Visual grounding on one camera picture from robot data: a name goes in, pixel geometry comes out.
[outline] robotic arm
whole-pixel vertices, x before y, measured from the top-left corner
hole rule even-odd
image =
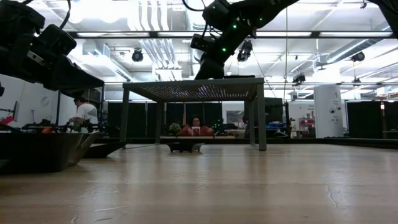
[[[246,0],[233,4],[215,0],[203,10],[207,25],[220,31],[217,39],[195,34],[191,48],[204,51],[196,80],[224,78],[224,63],[256,30],[272,21],[281,11],[299,0]],[[370,0],[377,4],[398,37],[398,1]]]

